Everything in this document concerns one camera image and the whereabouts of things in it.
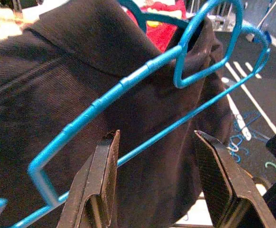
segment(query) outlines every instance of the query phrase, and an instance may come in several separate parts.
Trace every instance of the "red fabric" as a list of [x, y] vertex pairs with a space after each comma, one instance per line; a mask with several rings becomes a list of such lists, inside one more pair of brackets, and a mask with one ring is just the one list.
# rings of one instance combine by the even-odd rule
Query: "red fabric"
[[[181, 10], [182, 19], [186, 19], [184, 2], [179, 0], [175, 5], [168, 6], [161, 2], [155, 2], [152, 6], [142, 7], [142, 11], [147, 11], [148, 8], [162, 10], [162, 11], [175, 11]], [[134, 15], [128, 10], [127, 14], [137, 24]], [[176, 25], [170, 25], [162, 23], [156, 28], [147, 25], [147, 37], [153, 42], [153, 44], [161, 51], [164, 52], [170, 42], [173, 34], [177, 29]]]

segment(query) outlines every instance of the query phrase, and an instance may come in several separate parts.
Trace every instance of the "blue plastic hanger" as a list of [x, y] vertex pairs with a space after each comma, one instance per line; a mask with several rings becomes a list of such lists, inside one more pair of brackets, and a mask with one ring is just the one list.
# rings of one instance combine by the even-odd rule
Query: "blue plastic hanger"
[[[120, 0], [121, 5], [127, 7], [134, 16], [136, 16], [137, 22], [139, 26], [145, 31], [146, 30], [146, 20], [156, 20], [161, 22], [167, 22], [176, 24], [182, 28], [186, 28], [179, 44], [165, 53], [159, 55], [158, 57], [146, 62], [141, 68], [134, 71], [128, 77], [123, 78], [116, 84], [112, 89], [106, 92], [103, 96], [96, 99], [90, 107], [88, 107], [81, 115], [79, 115], [74, 121], [68, 124], [53, 140], [47, 145], [30, 163], [28, 167], [28, 173], [36, 185], [38, 191], [42, 195], [43, 199], [46, 202], [46, 206], [35, 211], [31, 215], [12, 225], [10, 228], [25, 228], [51, 212], [59, 205], [63, 204], [68, 196], [68, 192], [64, 193], [61, 196], [58, 196], [53, 185], [51, 184], [50, 179], [47, 174], [43, 170], [44, 166], [58, 153], [58, 151], [64, 147], [82, 128], [86, 126], [92, 119], [94, 119], [99, 113], [105, 110], [110, 104], [112, 104], [115, 100], [117, 100], [120, 96], [124, 95], [128, 90], [134, 87], [137, 83], [142, 81], [144, 78], [152, 74], [154, 71], [158, 70], [163, 65], [167, 64], [173, 59], [176, 59], [176, 67], [174, 74], [174, 84], [177, 88], [186, 87], [195, 81], [208, 76], [215, 70], [224, 66], [224, 64], [228, 61], [231, 56], [231, 53], [234, 49], [236, 40], [240, 32], [244, 33], [253, 33], [255, 34], [261, 43], [263, 44], [263, 50], [260, 53], [260, 56], [254, 66], [253, 72], [251, 72], [246, 78], [240, 80], [233, 86], [229, 87], [222, 93], [216, 95], [211, 100], [202, 104], [198, 108], [190, 111], [187, 115], [160, 131], [152, 138], [148, 139], [144, 143], [142, 143], [137, 148], [130, 151], [125, 156], [121, 157], [118, 160], [118, 166], [126, 163], [128, 160], [132, 159], [143, 150], [153, 145], [155, 142], [166, 136], [169, 132], [171, 132], [176, 127], [185, 123], [187, 120], [191, 119], [199, 112], [209, 107], [213, 103], [217, 102], [219, 99], [224, 97], [226, 94], [245, 83], [247, 80], [252, 78], [256, 73], [258, 73], [264, 65], [267, 63], [270, 49], [269, 43], [266, 36], [257, 28], [253, 26], [242, 26], [242, 4], [240, 0], [229, 0], [228, 2], [233, 3], [236, 6], [237, 16], [236, 16], [236, 25], [231, 35], [231, 40], [229, 47], [227, 48], [226, 56], [222, 61], [216, 63], [215, 65], [200, 71], [186, 79], [182, 79], [182, 71], [184, 66], [184, 57], [187, 52], [187, 45], [198, 28], [199, 24], [202, 22], [206, 14], [218, 4], [225, 2], [225, 0], [210, 0], [206, 2], [201, 9], [196, 13], [196, 16], [188, 23], [186, 21], [178, 20], [175, 18], [170, 18], [164, 15], [151, 14], [151, 13], [142, 13], [137, 5], [134, 4], [131, 0]], [[0, 199], [0, 213], [3, 211], [7, 204], [6, 199]]]

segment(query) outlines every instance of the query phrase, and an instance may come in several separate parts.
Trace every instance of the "red garment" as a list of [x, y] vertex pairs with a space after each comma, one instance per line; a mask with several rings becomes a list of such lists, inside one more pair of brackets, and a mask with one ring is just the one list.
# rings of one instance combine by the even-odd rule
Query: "red garment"
[[[182, 19], [186, 19], [185, 14], [185, 5], [184, 2], [179, 0], [175, 5], [168, 6], [161, 2], [155, 2], [152, 6], [142, 7], [142, 11], [147, 11], [148, 8], [162, 10], [162, 11], [175, 11], [181, 10]], [[137, 24], [137, 21], [134, 15], [128, 10], [127, 14], [129, 17]], [[173, 34], [177, 29], [176, 25], [162, 23], [156, 28], [150, 27], [147, 25], [147, 37], [152, 41], [152, 43], [161, 51], [164, 52], [167, 48], [168, 43], [170, 42]]]

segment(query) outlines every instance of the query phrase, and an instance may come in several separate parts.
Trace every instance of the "white floor line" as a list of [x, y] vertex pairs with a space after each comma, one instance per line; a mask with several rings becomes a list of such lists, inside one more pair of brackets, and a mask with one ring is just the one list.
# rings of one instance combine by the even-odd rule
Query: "white floor line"
[[229, 101], [229, 105], [230, 105], [230, 109], [233, 112], [233, 115], [235, 116], [235, 119], [237, 120], [238, 126], [243, 134], [243, 136], [245, 137], [245, 139], [247, 141], [250, 141], [252, 138], [252, 135], [250, 133], [250, 131], [248, 130], [248, 128], [246, 127], [246, 123], [244, 122], [238, 108], [236, 107], [233, 99], [231, 98], [231, 96], [229, 94], [227, 94], [227, 99]]
[[[225, 64], [225, 66], [229, 70], [229, 72], [233, 75], [233, 77], [235, 78], [235, 80], [236, 81], [240, 81], [240, 77], [237, 75], [237, 73], [235, 72], [235, 70], [231, 67], [231, 65], [228, 62]], [[267, 124], [270, 126], [270, 128], [272, 129], [272, 131], [276, 134], [276, 127], [275, 127], [275, 125], [271, 122], [270, 118], [267, 116], [267, 114], [260, 107], [260, 105], [255, 100], [255, 98], [252, 96], [252, 94], [250, 93], [250, 91], [248, 90], [248, 88], [245, 85], [241, 85], [240, 87], [248, 95], [248, 97], [250, 98], [250, 100], [252, 101], [252, 103], [255, 105], [255, 107], [258, 109], [258, 111], [261, 113], [261, 115], [263, 116], [263, 118], [266, 120]]]
[[[251, 72], [253, 71], [253, 67], [251, 66], [250, 63], [246, 62], [245, 65], [246, 65], [246, 67], [248, 68], [249, 71], [251, 71]], [[255, 74], [255, 77], [259, 78], [259, 79], [262, 78], [262, 76], [260, 76], [260, 74]]]

